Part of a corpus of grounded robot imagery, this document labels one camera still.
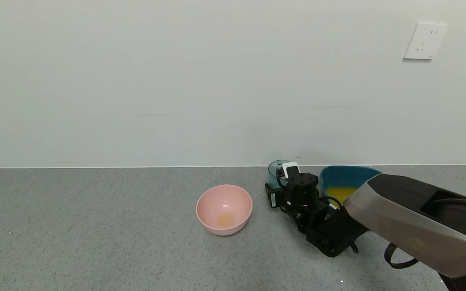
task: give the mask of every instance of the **yellow liquid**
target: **yellow liquid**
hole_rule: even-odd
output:
[[[339,200],[340,203],[344,203],[344,201],[353,194],[357,188],[353,187],[330,187],[325,190],[327,196],[331,196]]]
[[[228,228],[233,226],[235,223],[235,216],[233,216],[233,213],[222,213],[218,217],[218,226],[220,228]]]

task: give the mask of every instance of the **electrical outlet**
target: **electrical outlet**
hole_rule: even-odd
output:
[[[404,59],[433,59],[447,27],[447,24],[417,23]]]

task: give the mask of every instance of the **speckled countertop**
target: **speckled countertop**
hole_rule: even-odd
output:
[[[466,195],[466,166],[385,166]],[[318,175],[320,167],[303,167]],[[372,233],[327,258],[272,210],[265,168],[0,169],[0,291],[441,291],[417,264],[395,270]],[[246,227],[207,232],[195,203],[235,184],[253,197]],[[396,260],[408,259],[396,254]]]

